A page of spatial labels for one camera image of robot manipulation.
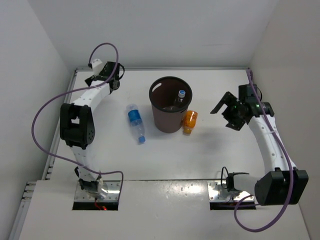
blue label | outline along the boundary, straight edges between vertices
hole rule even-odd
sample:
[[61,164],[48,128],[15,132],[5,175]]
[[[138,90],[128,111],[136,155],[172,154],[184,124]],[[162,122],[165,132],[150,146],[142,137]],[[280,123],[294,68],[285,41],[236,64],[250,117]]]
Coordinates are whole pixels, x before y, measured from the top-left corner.
[[141,120],[138,110],[131,110],[130,112],[128,112],[128,116],[129,116],[130,122],[133,122],[135,120]]

rectangular opening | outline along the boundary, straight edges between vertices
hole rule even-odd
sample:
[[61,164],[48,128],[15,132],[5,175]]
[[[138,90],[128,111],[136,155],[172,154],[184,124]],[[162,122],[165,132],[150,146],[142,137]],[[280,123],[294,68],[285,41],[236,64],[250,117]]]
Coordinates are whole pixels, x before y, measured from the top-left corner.
[[88,211],[118,211],[118,202],[77,202],[73,203],[72,210]]
[[[210,210],[234,210],[236,204],[236,202],[210,202]],[[243,202],[238,210],[256,210],[255,202]]]

cable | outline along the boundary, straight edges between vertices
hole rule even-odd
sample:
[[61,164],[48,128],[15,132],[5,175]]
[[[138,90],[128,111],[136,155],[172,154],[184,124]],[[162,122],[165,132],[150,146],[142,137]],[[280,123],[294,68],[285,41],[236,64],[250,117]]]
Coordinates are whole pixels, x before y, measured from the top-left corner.
[[260,101],[262,100],[262,91],[260,90],[260,88],[257,87],[257,89],[259,90],[260,92]]
[[120,184],[120,189],[119,189],[119,196],[118,196],[118,203],[120,201],[120,195],[121,195],[121,190],[122,190],[122,186],[123,186],[123,182],[124,182],[124,173],[122,171],[109,171],[109,172],[99,172],[99,171],[94,171],[82,164],[80,164],[79,162],[77,161],[74,161],[72,159],[69,159],[67,157],[64,157],[64,156],[59,156],[57,154],[54,154],[52,152],[49,152],[48,150],[44,149],[37,141],[36,139],[36,136],[35,136],[35,124],[36,124],[36,121],[37,121],[37,118],[39,117],[39,114],[41,113],[41,111],[49,104],[51,103],[52,101],[62,97],[62,96],[65,96],[67,94],[71,94],[71,93],[74,93],[74,92],[79,92],[79,91],[82,91],[82,90],[88,90],[88,89],[93,89],[93,88],[98,88],[98,87],[101,87],[102,85],[104,84],[107,84],[110,79],[113,77],[113,75],[115,74],[116,72],[116,69],[117,69],[117,66],[118,66],[118,62],[119,62],[119,53],[118,53],[118,49],[116,48],[115,45],[113,45],[112,43],[109,43],[109,42],[104,42],[104,43],[101,43],[99,44],[98,46],[95,47],[95,49],[92,51],[90,57],[89,57],[89,63],[91,62],[91,58],[93,56],[93,54],[95,53],[95,51],[100,48],[101,46],[103,45],[109,45],[111,47],[114,48],[114,51],[115,51],[115,55],[116,55],[116,59],[115,59],[115,65],[114,65],[114,68],[110,74],[110,76],[101,84],[98,84],[96,86],[89,86],[89,87],[82,87],[82,88],[78,88],[78,89],[73,89],[73,90],[70,90],[70,91],[66,91],[66,92],[63,92],[63,93],[60,93],[59,95],[51,98],[49,101],[47,101],[42,107],[40,107],[39,111],[35,114],[34,116],[34,119],[32,121],[32,125],[31,125],[31,135],[32,135],[32,139],[35,143],[35,145],[41,150],[43,151],[44,153],[50,155],[50,156],[53,156],[55,158],[58,158],[58,159],[62,159],[62,160],[65,160],[65,161],[68,161],[70,163],[73,163],[73,164],[76,164],[80,167],[83,167],[84,169],[88,170],[89,172],[91,173],[94,173],[94,174],[99,174],[99,175],[110,175],[110,174],[121,174],[121,184]]
[[99,205],[97,204],[97,198],[94,199],[94,206],[99,209],[99,210],[102,210],[101,207],[99,207]]
[[227,176],[229,176],[229,172],[228,172],[228,169],[224,166],[224,167],[222,167],[222,169],[221,169],[221,179],[220,179],[220,184],[221,184],[221,187],[223,188],[223,189],[227,189],[228,187],[226,186],[226,187],[224,187],[223,185],[222,185],[222,178],[224,177],[224,169],[225,169],[225,171],[226,171],[226,175]]
[[[253,80],[252,80],[252,78],[253,78],[252,71],[250,69],[247,69],[246,70],[246,74],[248,76],[249,84],[250,84],[250,86],[252,88],[252,91],[254,93],[254,96],[255,96],[256,100],[258,101],[260,106],[263,106],[261,101],[260,101],[260,99],[259,99],[259,96],[258,96],[258,94],[257,94],[257,92],[255,91],[255,88],[254,88],[254,83],[253,83]],[[294,171],[293,171],[293,168],[292,168],[292,165],[291,165],[291,161],[290,161],[289,155],[288,155],[288,153],[287,153],[287,151],[285,149],[285,146],[283,145],[283,143],[281,142],[281,140],[279,139],[277,134],[274,132],[274,129],[273,129],[271,123],[268,120],[268,117],[267,117],[267,114],[266,114],[264,108],[262,107],[261,110],[262,110],[262,113],[263,113],[263,116],[264,116],[264,119],[265,119],[265,123],[267,124],[268,128],[272,132],[272,135],[273,135],[274,139],[277,141],[279,147],[281,148],[281,150],[283,151],[283,154],[285,156],[286,162],[287,162],[288,167],[289,167],[290,183],[289,183],[288,195],[286,196],[286,199],[284,201],[284,204],[283,204],[280,212],[278,213],[278,215],[271,222],[269,222],[267,225],[265,225],[263,227],[260,227],[260,228],[257,228],[257,229],[252,229],[252,228],[248,228],[248,227],[244,226],[239,221],[239,219],[237,217],[237,209],[239,208],[240,204],[250,196],[246,196],[246,197],[242,198],[240,201],[238,201],[238,203],[235,205],[235,208],[234,208],[234,219],[239,224],[240,227],[242,227],[244,230],[247,230],[247,231],[252,232],[252,233],[259,233],[259,232],[262,232],[262,231],[270,228],[271,226],[273,226],[282,217],[282,215],[284,214],[284,212],[286,211],[286,209],[287,209],[287,207],[289,205],[289,202],[290,202],[290,199],[291,199],[291,195],[292,195],[292,191],[293,191],[293,188],[294,188]]]
[[123,73],[122,73],[121,77],[119,77],[119,80],[120,80],[120,79],[122,79],[122,77],[125,75],[125,67],[124,67],[121,63],[119,63],[119,65],[120,65],[120,67],[121,67],[122,70],[123,70]]

plastic bucket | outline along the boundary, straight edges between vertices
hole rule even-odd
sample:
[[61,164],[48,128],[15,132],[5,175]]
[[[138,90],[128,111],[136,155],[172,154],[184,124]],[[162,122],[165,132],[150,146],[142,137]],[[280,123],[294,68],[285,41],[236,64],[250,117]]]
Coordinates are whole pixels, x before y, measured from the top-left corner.
[[[173,105],[180,90],[185,91],[184,104],[175,110],[164,109]],[[192,100],[192,90],[188,83],[175,76],[162,77],[151,85],[149,98],[155,126],[164,133],[178,131]]]

red wire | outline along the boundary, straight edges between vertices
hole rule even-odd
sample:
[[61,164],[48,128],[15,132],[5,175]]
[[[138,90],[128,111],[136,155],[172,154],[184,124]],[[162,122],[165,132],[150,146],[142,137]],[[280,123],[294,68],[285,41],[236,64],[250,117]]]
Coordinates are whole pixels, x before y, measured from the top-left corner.
[[102,210],[101,207],[99,207],[99,205],[97,204],[97,199],[94,200],[94,206],[95,206],[97,209]]

